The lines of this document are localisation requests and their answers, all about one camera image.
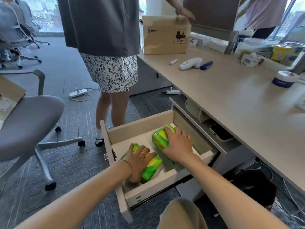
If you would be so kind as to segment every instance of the desk drawer unit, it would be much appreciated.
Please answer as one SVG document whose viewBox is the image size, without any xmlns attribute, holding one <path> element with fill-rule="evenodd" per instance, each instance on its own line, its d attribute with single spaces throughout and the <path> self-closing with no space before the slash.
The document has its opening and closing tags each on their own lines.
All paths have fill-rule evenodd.
<svg viewBox="0 0 305 229">
<path fill-rule="evenodd" d="M 180 164 L 173 165 L 164 154 L 152 143 L 151 134 L 165 125 L 180 127 L 187 134 L 191 135 L 193 142 L 193 153 L 209 164 L 218 150 L 213 146 L 200 131 L 177 110 L 168 110 L 144 119 L 140 119 L 119 127 L 106 130 L 104 121 L 101 121 L 105 147 L 109 165 L 113 165 L 128 150 L 131 143 L 138 143 L 150 148 L 150 152 L 157 152 L 163 159 L 162 170 L 158 177 L 145 184 L 131 185 L 128 181 L 123 182 L 116 188 L 116 196 L 120 211 L 128 223 L 132 222 L 130 208 L 134 208 L 146 202 L 153 196 L 161 193 L 162 190 L 175 186 L 189 172 Z"/>
</svg>

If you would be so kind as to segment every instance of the bracelet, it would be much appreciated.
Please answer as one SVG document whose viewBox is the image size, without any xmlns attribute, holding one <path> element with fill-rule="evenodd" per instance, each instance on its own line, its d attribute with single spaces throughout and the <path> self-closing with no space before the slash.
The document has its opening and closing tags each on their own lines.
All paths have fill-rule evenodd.
<svg viewBox="0 0 305 229">
<path fill-rule="evenodd" d="M 126 160 L 120 160 L 120 161 L 127 162 L 130 165 L 130 168 L 132 169 L 132 166 L 131 166 L 131 164 L 128 161 L 126 161 Z"/>
</svg>

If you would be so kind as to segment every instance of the phone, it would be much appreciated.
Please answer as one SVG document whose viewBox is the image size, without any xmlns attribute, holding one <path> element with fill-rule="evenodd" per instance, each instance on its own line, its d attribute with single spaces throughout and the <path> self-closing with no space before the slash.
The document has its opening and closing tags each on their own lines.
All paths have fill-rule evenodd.
<svg viewBox="0 0 305 229">
<path fill-rule="evenodd" d="M 227 130 L 221 127 L 220 124 L 210 126 L 210 130 L 217 137 L 217 139 L 222 142 L 226 142 L 234 138 Z"/>
</svg>

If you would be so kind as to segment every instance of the green tissue pack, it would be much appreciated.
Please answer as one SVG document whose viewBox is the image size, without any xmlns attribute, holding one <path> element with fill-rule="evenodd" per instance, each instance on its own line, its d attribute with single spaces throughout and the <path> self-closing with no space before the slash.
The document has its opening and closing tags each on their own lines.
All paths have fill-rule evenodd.
<svg viewBox="0 0 305 229">
<path fill-rule="evenodd" d="M 175 129 L 172 126 L 166 125 L 166 127 L 169 127 L 173 133 L 176 133 Z M 161 128 L 152 134 L 152 142 L 154 143 L 155 146 L 157 146 L 161 150 L 167 148 L 168 138 L 164 128 Z"/>
<path fill-rule="evenodd" d="M 133 148 L 133 153 L 135 153 L 140 146 L 135 143 Z M 126 156 L 127 152 L 121 157 L 120 160 L 123 160 L 123 158 Z M 162 159 L 159 157 L 154 157 L 147 165 L 147 167 L 144 169 L 144 171 L 141 174 L 141 183 L 148 182 L 151 178 L 155 178 L 159 175 L 161 169 L 162 169 Z"/>
</svg>

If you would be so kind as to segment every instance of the chair wheel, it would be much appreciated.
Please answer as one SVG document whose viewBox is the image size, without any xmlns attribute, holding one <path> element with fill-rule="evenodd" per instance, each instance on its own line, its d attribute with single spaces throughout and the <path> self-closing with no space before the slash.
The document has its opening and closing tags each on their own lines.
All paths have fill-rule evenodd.
<svg viewBox="0 0 305 229">
<path fill-rule="evenodd" d="M 55 188 L 56 188 L 56 182 L 52 182 L 51 184 L 45 185 L 45 187 L 44 187 L 44 189 L 45 189 L 46 191 L 52 191 L 52 190 L 55 189 Z"/>
<path fill-rule="evenodd" d="M 81 147 L 81 146 L 85 146 L 86 142 L 83 140 L 83 141 L 79 141 L 78 142 L 78 146 Z"/>
<path fill-rule="evenodd" d="M 61 127 L 56 127 L 55 132 L 61 132 Z"/>
</svg>

